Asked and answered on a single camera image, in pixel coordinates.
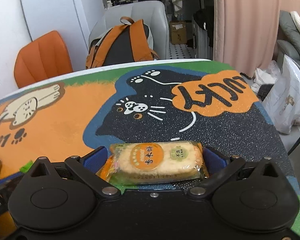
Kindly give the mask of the orange label rice cracker pack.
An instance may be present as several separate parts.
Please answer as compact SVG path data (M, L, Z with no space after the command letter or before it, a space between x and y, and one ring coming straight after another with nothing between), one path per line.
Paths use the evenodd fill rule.
M97 175L123 185L208 178L203 153L201 143L195 141L112 144Z

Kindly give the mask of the colourful cat table mat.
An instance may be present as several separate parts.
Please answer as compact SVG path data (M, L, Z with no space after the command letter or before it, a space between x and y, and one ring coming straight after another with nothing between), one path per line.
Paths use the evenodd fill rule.
M203 179L123 185L99 197L65 160L100 146L195 141L244 168L207 198ZM7 239L300 239L300 194L285 147L244 78L213 61L111 66L25 87L0 100Z

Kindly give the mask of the white plastic bag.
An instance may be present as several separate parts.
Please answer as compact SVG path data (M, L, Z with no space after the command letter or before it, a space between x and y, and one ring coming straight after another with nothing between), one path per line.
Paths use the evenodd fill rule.
M300 68L289 56L262 105L278 132L290 134L292 126L300 125Z

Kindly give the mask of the orange chair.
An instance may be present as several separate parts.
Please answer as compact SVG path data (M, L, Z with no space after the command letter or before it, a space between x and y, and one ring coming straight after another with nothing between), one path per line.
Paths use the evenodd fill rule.
M53 30L23 47L16 58L14 78L18 88L73 72L61 35Z

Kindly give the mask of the orange black backpack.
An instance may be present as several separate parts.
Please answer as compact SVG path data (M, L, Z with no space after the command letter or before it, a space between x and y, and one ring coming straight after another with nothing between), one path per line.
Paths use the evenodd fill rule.
M91 41L86 69L159 59L153 49L152 32L143 20L123 16L120 21Z

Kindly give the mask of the small cardboard box on floor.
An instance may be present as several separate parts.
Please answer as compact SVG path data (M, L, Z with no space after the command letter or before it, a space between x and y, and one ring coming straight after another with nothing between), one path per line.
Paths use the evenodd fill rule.
M184 21L171 21L170 25L170 38L171 44L186 44L187 32L186 22Z

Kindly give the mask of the grey sofa with cushions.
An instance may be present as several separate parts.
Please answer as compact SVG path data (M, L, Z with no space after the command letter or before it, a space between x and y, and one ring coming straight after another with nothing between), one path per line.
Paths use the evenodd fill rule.
M289 56L300 65L300 32L287 11L280 11L279 14L277 48L279 66L283 65L284 55Z

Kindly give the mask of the pink curtain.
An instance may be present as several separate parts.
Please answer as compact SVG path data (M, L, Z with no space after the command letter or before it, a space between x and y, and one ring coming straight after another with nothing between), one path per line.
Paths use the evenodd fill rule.
M213 59L253 76L272 60L281 0L214 0Z

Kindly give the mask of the white refrigerator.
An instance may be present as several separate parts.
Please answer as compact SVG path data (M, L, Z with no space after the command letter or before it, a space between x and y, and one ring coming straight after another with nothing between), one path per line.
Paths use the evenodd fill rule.
M56 30L73 70L85 69L90 33L104 15L103 0L21 0L21 5L31 39Z

